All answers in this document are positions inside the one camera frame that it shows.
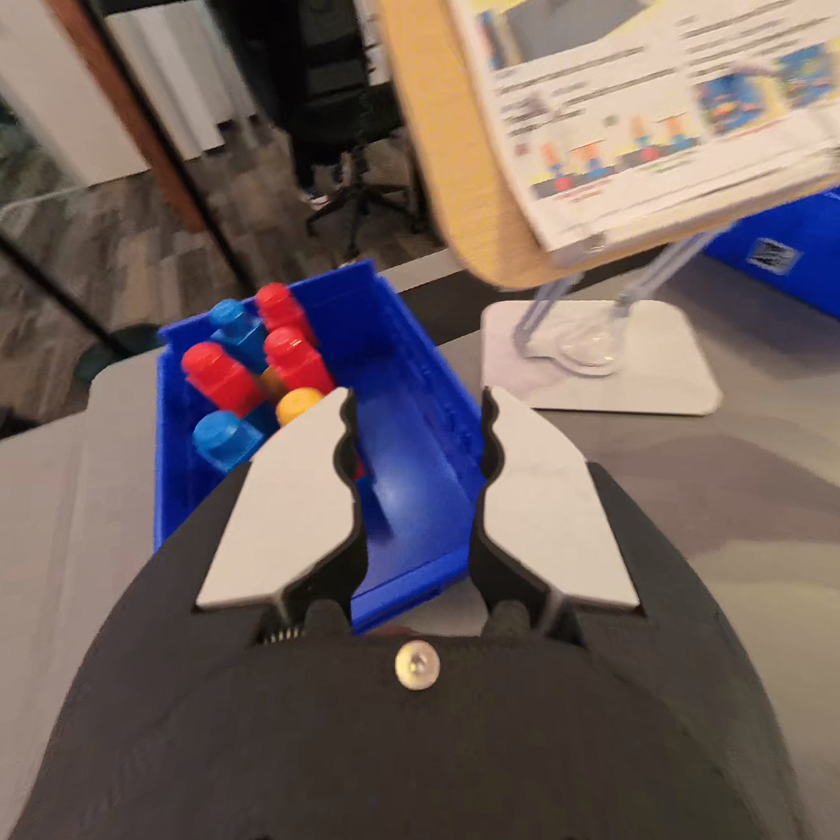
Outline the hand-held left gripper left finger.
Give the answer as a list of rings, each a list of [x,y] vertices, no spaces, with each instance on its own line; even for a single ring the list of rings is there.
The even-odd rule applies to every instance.
[[[270,606],[281,625],[299,625],[328,602],[352,624],[368,571],[356,420],[354,393],[336,388],[195,509],[194,546],[203,531],[206,548],[197,610]]]

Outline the blue-topped block tower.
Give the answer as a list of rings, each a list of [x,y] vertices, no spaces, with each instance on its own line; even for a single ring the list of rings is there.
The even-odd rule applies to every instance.
[[[224,476],[250,461],[265,442],[266,436],[252,424],[221,410],[202,417],[192,431],[195,451]]]
[[[269,367],[265,352],[268,332],[264,323],[234,299],[220,301],[209,312],[209,318],[214,327],[211,341],[250,373],[262,375]]]

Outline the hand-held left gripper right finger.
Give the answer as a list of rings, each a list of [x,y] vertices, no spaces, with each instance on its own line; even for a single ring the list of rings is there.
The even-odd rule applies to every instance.
[[[526,631],[552,636],[576,612],[640,617],[642,598],[575,443],[498,385],[482,392],[481,432],[468,571],[488,621],[514,613]]]

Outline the wooden post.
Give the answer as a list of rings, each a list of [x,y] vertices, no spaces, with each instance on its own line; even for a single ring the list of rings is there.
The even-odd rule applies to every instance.
[[[45,5],[149,165],[165,202],[187,231],[205,233],[207,224],[186,184],[182,159],[176,155],[102,21],[86,2],[46,1]]]

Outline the grey desk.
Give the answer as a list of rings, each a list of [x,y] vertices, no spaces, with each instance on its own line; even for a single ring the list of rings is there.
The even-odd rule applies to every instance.
[[[838,838],[838,321],[708,257],[662,290],[723,392],[702,418],[548,414],[691,563],[764,683],[815,838]],[[158,352],[2,441],[2,838],[70,683],[152,554]]]

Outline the instruction sheet on stand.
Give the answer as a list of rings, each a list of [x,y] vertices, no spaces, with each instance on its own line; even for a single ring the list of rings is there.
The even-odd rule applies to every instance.
[[[606,315],[607,301],[560,301],[573,275],[838,185],[837,164],[830,171],[798,164],[791,175],[772,173],[693,199],[621,229],[605,245],[551,257],[534,237],[491,149],[446,2],[378,2],[376,16],[437,227],[472,277],[510,298],[536,290],[539,300],[548,299],[534,350],[553,353],[560,328],[575,318]],[[545,411],[702,417],[721,404],[695,331],[675,306],[648,302],[627,316],[622,361],[604,376],[572,372],[554,357],[529,358],[515,349],[513,316],[525,311],[524,302],[496,304],[482,318],[482,387],[499,386]]]

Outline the red-topped block tower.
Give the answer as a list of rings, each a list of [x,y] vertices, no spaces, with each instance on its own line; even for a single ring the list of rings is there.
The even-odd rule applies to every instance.
[[[269,283],[255,294],[255,305],[268,333],[297,329],[310,345],[319,345],[306,312],[289,287],[278,282]]]
[[[187,381],[219,410],[244,418],[267,405],[257,379],[213,342],[194,344],[184,352]]]

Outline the blue plastic bin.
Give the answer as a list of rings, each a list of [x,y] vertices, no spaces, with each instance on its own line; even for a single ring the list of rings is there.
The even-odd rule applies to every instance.
[[[480,409],[369,260],[290,286],[335,381],[353,389],[368,572],[352,600],[369,631],[467,573],[484,479]]]

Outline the black stanchion round base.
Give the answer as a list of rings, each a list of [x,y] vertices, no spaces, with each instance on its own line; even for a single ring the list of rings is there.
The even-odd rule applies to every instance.
[[[31,284],[95,338],[94,344],[80,355],[74,369],[73,375],[78,382],[89,385],[109,366],[158,350],[162,346],[159,326],[153,323],[142,322],[114,331],[107,330],[89,310],[72,297],[58,281],[39,268],[5,233],[1,233],[1,253]]]

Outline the blue bin of blocks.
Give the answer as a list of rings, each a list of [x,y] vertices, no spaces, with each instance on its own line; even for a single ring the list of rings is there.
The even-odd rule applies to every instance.
[[[705,253],[839,319],[838,188],[745,217]]]

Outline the black office chair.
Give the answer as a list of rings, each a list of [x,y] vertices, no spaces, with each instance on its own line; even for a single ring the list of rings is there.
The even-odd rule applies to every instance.
[[[349,163],[349,173],[326,206],[306,222],[308,235],[316,223],[348,207],[348,233],[342,263],[360,255],[358,235],[364,216],[373,206],[392,211],[417,229],[419,218],[411,206],[417,173],[409,164],[408,183],[371,183],[368,147],[392,140],[404,120],[391,82],[371,81],[369,57],[359,16],[351,1],[297,2],[301,47],[306,67],[306,96],[293,123],[299,136],[318,158],[337,156]]]

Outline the red block tower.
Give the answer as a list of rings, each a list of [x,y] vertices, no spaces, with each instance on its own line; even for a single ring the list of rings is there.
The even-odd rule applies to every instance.
[[[264,342],[264,352],[269,368],[286,393],[309,388],[325,396],[334,390],[335,382],[320,352],[298,328],[271,331]]]

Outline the printed instruction sheet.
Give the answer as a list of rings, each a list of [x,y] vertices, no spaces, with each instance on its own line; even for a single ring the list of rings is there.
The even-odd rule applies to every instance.
[[[507,184],[562,266],[838,177],[836,1],[448,6]]]

